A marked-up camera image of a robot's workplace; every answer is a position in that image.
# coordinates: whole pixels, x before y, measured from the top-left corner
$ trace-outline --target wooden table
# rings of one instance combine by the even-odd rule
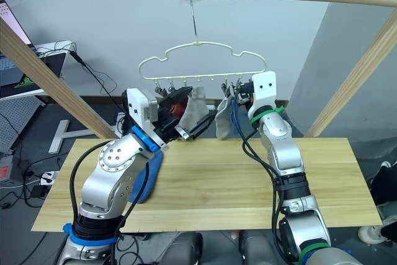
[[[72,221],[68,188],[71,168],[87,149],[102,141],[75,141],[32,231],[62,231],[63,225]],[[328,227],[381,225],[347,139],[295,141]],[[265,159],[259,139],[252,139],[251,144]],[[135,207],[122,231],[270,228],[269,177],[261,165],[243,153],[240,139],[175,141],[170,147],[151,197]],[[96,166],[98,152],[90,154],[79,168],[75,182],[78,202],[83,183]]]

